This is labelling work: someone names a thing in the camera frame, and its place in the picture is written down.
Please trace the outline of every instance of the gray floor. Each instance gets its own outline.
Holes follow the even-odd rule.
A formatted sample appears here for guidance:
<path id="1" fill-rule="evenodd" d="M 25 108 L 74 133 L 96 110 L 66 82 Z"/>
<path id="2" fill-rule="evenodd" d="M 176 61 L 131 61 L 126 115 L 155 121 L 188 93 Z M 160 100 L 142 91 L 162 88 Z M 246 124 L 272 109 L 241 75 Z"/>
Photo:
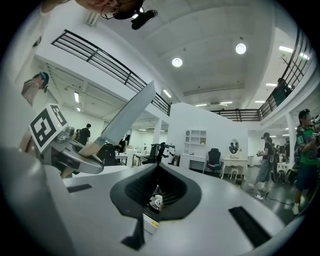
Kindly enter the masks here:
<path id="1" fill-rule="evenodd" d="M 248 167 L 246 180 L 244 180 L 241 185 L 241 189 L 248 192 L 248 194 L 254 198 L 256 193 L 248 186 L 248 183 L 254 183 L 258 172 L 258 167 Z M 236 180 L 234 178 L 230 179 L 228 176 L 228 174 L 224 175 L 223 179 L 235 184 Z M 295 198 L 295 186 L 290 186 L 289 184 L 274 184 L 271 182 L 270 187 L 271 190 L 267 195 L 261 191 L 259 192 L 263 197 L 263 200 L 255 199 L 271 209 L 287 225 L 295 218 L 292 213 Z M 300 208 L 303 209 L 306 206 L 307 202 L 304 193 L 301 197 Z"/>

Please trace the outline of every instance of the white wall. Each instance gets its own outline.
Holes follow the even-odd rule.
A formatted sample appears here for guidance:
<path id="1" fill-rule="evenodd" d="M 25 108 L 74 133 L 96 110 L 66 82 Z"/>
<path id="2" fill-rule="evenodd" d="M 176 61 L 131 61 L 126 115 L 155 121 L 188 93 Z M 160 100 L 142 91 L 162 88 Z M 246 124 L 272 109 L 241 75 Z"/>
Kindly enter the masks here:
<path id="1" fill-rule="evenodd" d="M 68 125 L 74 127 L 75 130 L 85 128 L 87 124 L 91 124 L 89 142 L 94 142 L 100 136 L 104 126 L 102 119 L 66 107 L 61 107 L 61 112 Z"/>
<path id="2" fill-rule="evenodd" d="M 177 155 L 183 153 L 186 130 L 206 131 L 206 157 L 211 148 L 224 156 L 232 139 L 239 142 L 245 158 L 248 155 L 248 129 L 223 116 L 185 103 L 171 106 L 167 143 L 175 145 Z"/>
<path id="3" fill-rule="evenodd" d="M 161 133 L 159 143 L 167 142 L 167 133 Z M 141 132 L 136 129 L 132 129 L 129 145 L 133 146 L 133 148 L 143 148 L 144 144 L 146 146 L 146 150 L 150 151 L 151 144 L 153 144 L 153 132 Z"/>

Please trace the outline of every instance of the office chair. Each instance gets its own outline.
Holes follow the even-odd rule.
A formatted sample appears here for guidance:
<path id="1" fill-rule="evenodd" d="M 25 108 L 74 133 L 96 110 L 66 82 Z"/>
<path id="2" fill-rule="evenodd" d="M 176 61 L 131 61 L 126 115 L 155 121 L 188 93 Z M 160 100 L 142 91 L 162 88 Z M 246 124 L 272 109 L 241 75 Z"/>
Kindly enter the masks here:
<path id="1" fill-rule="evenodd" d="M 211 148 L 208 155 L 209 161 L 206 161 L 206 167 L 214 172 L 221 170 L 224 163 L 220 162 L 221 153 L 219 152 L 219 149 Z"/>

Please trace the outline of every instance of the shorts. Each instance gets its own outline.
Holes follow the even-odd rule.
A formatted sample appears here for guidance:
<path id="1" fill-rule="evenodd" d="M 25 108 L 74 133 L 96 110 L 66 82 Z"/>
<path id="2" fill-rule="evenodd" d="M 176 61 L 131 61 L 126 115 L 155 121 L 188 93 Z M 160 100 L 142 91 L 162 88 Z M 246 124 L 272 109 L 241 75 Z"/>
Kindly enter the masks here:
<path id="1" fill-rule="evenodd" d="M 317 165 L 301 163 L 296 177 L 295 187 L 300 190 L 315 190 L 318 185 Z"/>

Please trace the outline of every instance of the column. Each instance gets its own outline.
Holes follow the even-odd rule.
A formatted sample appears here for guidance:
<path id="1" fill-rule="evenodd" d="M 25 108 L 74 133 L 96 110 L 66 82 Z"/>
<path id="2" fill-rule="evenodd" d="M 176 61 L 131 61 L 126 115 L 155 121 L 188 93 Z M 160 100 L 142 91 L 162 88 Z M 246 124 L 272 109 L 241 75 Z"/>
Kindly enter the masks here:
<path id="1" fill-rule="evenodd" d="M 162 119 L 158 119 L 154 126 L 152 144 L 159 143 Z"/>
<path id="2" fill-rule="evenodd" d="M 297 132 L 296 132 L 296 125 L 295 125 L 295 120 L 293 117 L 292 113 L 287 113 L 285 115 L 286 117 L 286 122 L 288 124 L 288 133 L 290 134 L 290 162 L 289 162 L 289 169 L 292 169 L 292 167 L 295 164 L 295 144 L 296 144 L 296 139 L 297 139 Z"/>

